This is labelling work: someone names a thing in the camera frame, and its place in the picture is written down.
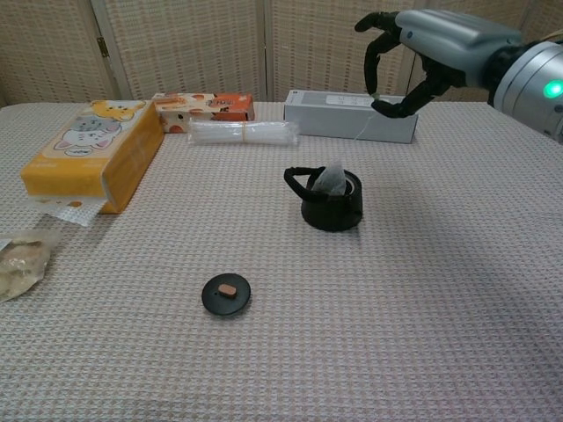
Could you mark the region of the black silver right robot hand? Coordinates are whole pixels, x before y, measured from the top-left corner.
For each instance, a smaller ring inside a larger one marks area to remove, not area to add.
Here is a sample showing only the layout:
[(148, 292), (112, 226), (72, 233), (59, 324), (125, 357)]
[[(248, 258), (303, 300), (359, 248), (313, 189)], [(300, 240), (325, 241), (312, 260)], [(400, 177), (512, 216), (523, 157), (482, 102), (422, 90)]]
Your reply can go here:
[[(451, 87), (489, 90), (489, 69), (523, 47), (520, 31), (453, 11), (376, 11), (355, 24), (358, 33), (371, 28), (382, 33), (368, 44), (364, 56), (366, 90), (371, 107), (392, 119), (416, 114)], [(382, 55), (400, 45), (421, 58), (426, 78), (401, 102), (392, 104), (378, 93), (377, 67)]]

